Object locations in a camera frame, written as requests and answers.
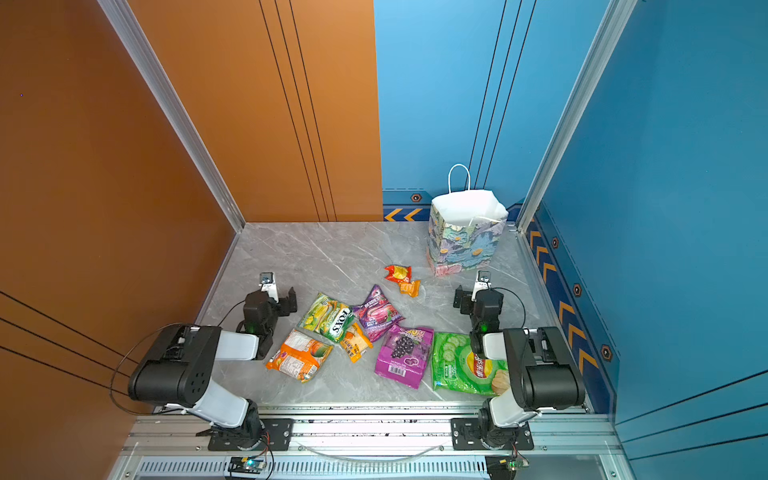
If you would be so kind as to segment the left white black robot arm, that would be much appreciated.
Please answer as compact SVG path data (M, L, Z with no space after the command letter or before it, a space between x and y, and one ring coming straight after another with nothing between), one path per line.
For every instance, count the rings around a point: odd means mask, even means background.
M291 419L263 420L257 404L215 380L218 361L260 361L274 343L278 320L298 310L293 288L279 297L273 285L248 294L244 319L234 331L220 326L173 324L162 328L128 383L134 401L180 409L208 422L197 435L210 451L286 451Z

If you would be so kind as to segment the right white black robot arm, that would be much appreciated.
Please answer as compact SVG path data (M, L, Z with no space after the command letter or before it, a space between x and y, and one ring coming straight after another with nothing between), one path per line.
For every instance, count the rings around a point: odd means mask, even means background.
M476 358L504 361L509 386L478 412L478 438L485 447L511 447L528 422L544 409L581 406L587 392L570 348L556 327L503 328L500 288L457 287L453 306L471 321L470 346Z

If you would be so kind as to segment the colourful white paper bag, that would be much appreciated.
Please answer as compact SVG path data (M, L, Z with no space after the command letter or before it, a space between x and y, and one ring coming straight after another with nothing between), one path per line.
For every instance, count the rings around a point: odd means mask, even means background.
M509 212L489 190L452 190L431 202L427 260L437 277L487 266Z

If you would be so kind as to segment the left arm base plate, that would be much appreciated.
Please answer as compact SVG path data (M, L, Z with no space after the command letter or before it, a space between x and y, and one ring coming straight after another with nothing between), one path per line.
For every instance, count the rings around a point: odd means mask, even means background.
M256 453L269 448L272 453L286 452L293 435L294 420L291 418L267 418L261 420L260 436L251 437L244 433L218 431L210 436L207 446L213 452L248 452Z

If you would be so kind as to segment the green Lays chips bag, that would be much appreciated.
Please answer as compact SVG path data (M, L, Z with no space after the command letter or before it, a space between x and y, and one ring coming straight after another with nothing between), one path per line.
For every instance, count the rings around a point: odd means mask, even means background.
M499 396L510 387L507 363L477 356L470 345L470 337L464 334L435 334L431 373L434 389Z

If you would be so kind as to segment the purple grape candy bag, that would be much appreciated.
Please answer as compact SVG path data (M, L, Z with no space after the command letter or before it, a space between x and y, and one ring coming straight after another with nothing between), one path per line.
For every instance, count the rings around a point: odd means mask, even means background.
M431 328L394 325L378 354L375 373L418 389L429 363L433 340Z

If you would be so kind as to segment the orange snack bag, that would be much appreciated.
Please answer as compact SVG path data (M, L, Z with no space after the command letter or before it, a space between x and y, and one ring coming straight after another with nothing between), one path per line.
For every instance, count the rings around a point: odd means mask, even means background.
M293 329L266 363L266 368L307 383L314 378L332 350L331 344Z

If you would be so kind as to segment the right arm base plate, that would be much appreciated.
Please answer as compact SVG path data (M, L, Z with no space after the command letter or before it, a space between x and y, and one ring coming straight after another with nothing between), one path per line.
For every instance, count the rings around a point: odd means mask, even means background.
M452 418L450 420L452 448L455 451L532 451L535 448L529 425L504 429L496 439L482 435L481 422L477 418Z

